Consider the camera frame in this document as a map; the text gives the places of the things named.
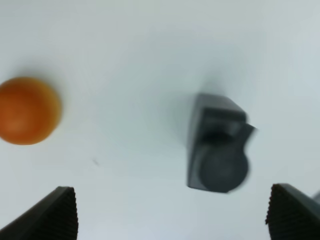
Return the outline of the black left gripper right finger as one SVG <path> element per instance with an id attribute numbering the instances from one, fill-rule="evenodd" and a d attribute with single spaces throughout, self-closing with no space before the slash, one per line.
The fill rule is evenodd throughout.
<path id="1" fill-rule="evenodd" d="M 273 184 L 265 224 L 272 240 L 318 240 L 320 203 L 290 184 Z"/>

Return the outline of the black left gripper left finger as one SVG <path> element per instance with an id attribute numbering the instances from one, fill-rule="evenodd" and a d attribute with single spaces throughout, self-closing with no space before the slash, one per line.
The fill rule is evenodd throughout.
<path id="1" fill-rule="evenodd" d="M 76 193 L 59 186 L 17 219 L 0 230 L 2 240 L 76 240 Z"/>

